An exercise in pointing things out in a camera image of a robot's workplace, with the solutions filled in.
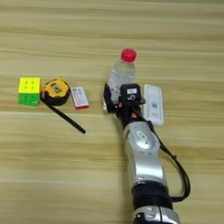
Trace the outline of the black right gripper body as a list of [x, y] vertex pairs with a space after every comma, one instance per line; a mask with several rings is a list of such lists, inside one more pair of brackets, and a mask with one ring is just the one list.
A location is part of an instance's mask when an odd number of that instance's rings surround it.
[[144, 118], [141, 112], [142, 108], [139, 101], [125, 101], [120, 99], [115, 115], [123, 128], [125, 128], [129, 123], [143, 122]]

